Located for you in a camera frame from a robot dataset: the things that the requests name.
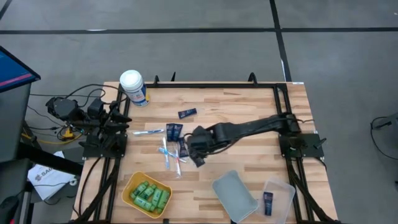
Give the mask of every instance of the concrete floor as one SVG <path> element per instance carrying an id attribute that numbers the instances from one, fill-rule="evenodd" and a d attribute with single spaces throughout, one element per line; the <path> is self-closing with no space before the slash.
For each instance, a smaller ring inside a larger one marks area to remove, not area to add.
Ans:
<path id="1" fill-rule="evenodd" d="M 395 0 L 276 3 L 282 27 L 398 27 Z M 273 27 L 270 8 L 260 0 L 13 0 L 0 30 Z M 395 223 L 398 163 L 376 151 L 369 122 L 398 111 L 397 33 L 283 37 L 292 80 L 305 82 L 316 127 L 328 138 L 326 164 L 340 220 Z M 128 69 L 140 71 L 146 81 L 155 75 L 169 80 L 173 72 L 177 81 L 242 81 L 250 72 L 260 81 L 284 80 L 272 32 L 0 35 L 0 44 L 42 76 L 32 93 L 69 93 L 84 84 L 116 81 Z M 44 114 L 47 100 L 31 96 L 29 105 Z M 31 126 L 52 126 L 31 110 L 26 120 Z M 376 141 L 398 157 L 398 142 L 389 131 L 376 132 Z M 36 204 L 33 223 L 67 222 L 73 201 Z"/>

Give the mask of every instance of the butcher block tabletop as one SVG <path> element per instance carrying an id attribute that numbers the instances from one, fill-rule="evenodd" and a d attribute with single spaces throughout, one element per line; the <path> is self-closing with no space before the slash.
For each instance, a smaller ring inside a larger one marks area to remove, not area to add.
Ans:
<path id="1" fill-rule="evenodd" d="M 118 87 L 119 82 L 106 82 L 105 85 Z M 312 119 L 304 84 L 287 83 L 287 88 L 292 112 L 297 119 Z M 104 90 L 106 95 L 102 98 L 103 101 L 111 102 L 116 99 L 117 90 L 106 87 Z M 147 91 L 150 95 L 147 106 L 139 108 L 130 105 L 129 117 L 132 122 L 127 130 L 126 154 L 121 159 L 112 223 L 162 223 L 164 218 L 168 218 L 170 223 L 230 223 L 228 214 L 211 187 L 215 179 L 230 170 L 236 170 L 255 199 L 261 198 L 264 183 L 270 177 L 277 177 L 289 183 L 285 159 L 280 154 L 278 135 L 275 132 L 245 137 L 225 152 L 208 156 L 205 159 L 206 164 L 200 168 L 196 168 L 190 159 L 186 164 L 181 162 L 181 178 L 177 177 L 174 160 L 170 159 L 171 168 L 167 170 L 165 156 L 158 152 L 165 133 L 142 136 L 132 134 L 134 131 L 165 129 L 167 123 L 183 124 L 182 133 L 190 133 L 199 125 L 206 128 L 219 122 L 243 123 L 266 118 L 277 114 L 272 89 L 148 88 Z M 280 95 L 284 108 L 282 93 Z M 196 115 L 178 118 L 178 111 L 192 108 L 197 109 Z M 304 133 L 312 133 L 315 130 L 313 122 L 300 124 L 300 127 Z M 173 150 L 177 145 L 170 142 L 168 147 L 169 150 Z M 96 158 L 91 158 L 85 161 L 75 201 L 76 209 L 83 182 L 95 160 Z M 111 161 L 109 172 L 113 166 L 113 160 Z M 97 163 L 87 181 L 82 198 L 82 211 L 98 192 L 103 162 L 104 159 L 101 159 Z M 304 159 L 303 163 L 310 193 L 326 214 L 337 219 L 325 167 L 311 158 Z M 121 193 L 130 177 L 137 171 L 144 172 L 173 190 L 165 212 L 158 219 L 152 219 L 122 201 Z M 108 194 L 109 190 L 103 199 L 100 219 L 105 218 Z M 298 196 L 303 219 L 306 219 L 303 197 L 301 194 Z M 253 213 L 242 223 L 272 223 L 272 220 Z M 293 205 L 286 223 L 295 223 Z"/>

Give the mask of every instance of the yellow bowl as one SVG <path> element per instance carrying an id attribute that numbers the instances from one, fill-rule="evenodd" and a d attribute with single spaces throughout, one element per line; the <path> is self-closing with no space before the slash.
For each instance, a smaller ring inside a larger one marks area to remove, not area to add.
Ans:
<path id="1" fill-rule="evenodd" d="M 145 181 L 148 181 L 148 183 L 149 183 L 148 186 L 155 184 L 158 189 L 166 190 L 166 191 L 170 192 L 169 200 L 167 201 L 166 206 L 164 207 L 162 213 L 160 213 L 160 214 L 157 214 L 154 212 L 148 212 L 148 211 L 138 207 L 137 205 L 134 204 L 134 202 L 132 201 L 132 198 L 130 197 L 130 192 L 135 190 L 138 187 L 138 185 L 140 185 L 142 182 L 145 182 Z M 130 177 L 130 180 L 127 183 L 127 185 L 124 187 L 124 190 L 122 193 L 122 199 L 123 199 L 124 203 L 140 210 L 142 213 L 145 213 L 147 216 L 149 216 L 151 218 L 159 218 L 160 216 L 162 216 L 162 214 L 166 210 L 166 207 L 169 204 L 169 201 L 172 198 L 172 195 L 173 195 L 173 191 L 172 191 L 171 187 L 160 183 L 159 181 L 149 177 L 148 175 L 145 175 L 145 173 L 143 173 L 143 172 L 135 172 Z"/>

